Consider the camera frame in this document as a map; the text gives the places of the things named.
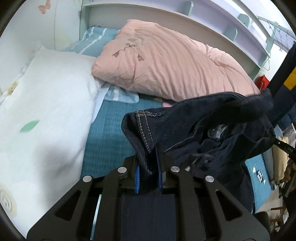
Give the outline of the blue bed sheet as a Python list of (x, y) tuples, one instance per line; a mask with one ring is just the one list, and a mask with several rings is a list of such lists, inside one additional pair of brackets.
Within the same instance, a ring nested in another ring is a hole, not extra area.
[[(86, 142), (82, 175), (100, 177), (120, 166), (123, 160), (136, 155), (135, 150), (121, 129), (127, 113), (138, 110), (163, 108), (149, 97), (141, 97), (137, 104), (105, 101), (90, 127)], [(158, 175), (140, 180), (139, 193), (158, 189)]]

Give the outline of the white pillow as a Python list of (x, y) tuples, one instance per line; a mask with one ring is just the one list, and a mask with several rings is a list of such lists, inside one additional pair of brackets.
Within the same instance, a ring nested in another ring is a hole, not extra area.
[(80, 178), (95, 58), (41, 47), (1, 103), (1, 205), (22, 235)]

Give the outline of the light blue striped pillow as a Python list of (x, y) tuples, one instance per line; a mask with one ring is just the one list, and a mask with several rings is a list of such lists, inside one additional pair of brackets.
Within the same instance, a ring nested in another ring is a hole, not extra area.
[[(75, 52), (77, 54), (97, 58), (103, 51), (104, 46), (113, 40), (118, 33), (117, 29), (90, 27), (83, 38), (74, 44), (65, 47), (64, 52)], [(109, 85), (109, 90), (104, 97), (107, 101), (118, 101), (122, 103), (138, 103), (137, 93), (127, 91), (115, 85)]]

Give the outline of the pink quilt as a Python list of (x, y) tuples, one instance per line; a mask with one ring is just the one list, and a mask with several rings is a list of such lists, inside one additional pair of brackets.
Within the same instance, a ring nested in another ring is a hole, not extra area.
[(173, 101), (259, 90), (228, 53), (157, 23), (129, 20), (92, 66), (93, 76), (129, 91)]

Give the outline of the dark blue denim jeans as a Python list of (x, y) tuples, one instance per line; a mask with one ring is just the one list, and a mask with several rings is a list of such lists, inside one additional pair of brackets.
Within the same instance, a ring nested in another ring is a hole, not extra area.
[(195, 177), (213, 176), (253, 211), (245, 161), (271, 147), (275, 133), (267, 112), (272, 108), (268, 89), (247, 97), (223, 92), (127, 113), (121, 129), (138, 157), (141, 180), (158, 175), (157, 156), (164, 155)]

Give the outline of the red object by bed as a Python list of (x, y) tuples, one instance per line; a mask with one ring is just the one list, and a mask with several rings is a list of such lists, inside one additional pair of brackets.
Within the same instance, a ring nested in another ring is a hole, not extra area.
[(261, 75), (255, 79), (254, 83), (260, 91), (263, 91), (269, 85), (270, 81), (265, 75)]

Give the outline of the white headboard shelf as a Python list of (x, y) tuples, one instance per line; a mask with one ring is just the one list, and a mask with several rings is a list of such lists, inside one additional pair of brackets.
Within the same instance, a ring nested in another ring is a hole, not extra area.
[(83, 1), (79, 36), (91, 26), (121, 29), (127, 20), (157, 23), (191, 39), (221, 49), (230, 54), (254, 79), (270, 60), (273, 40), (252, 12), (245, 17), (254, 19), (263, 32), (263, 41), (219, 1)]

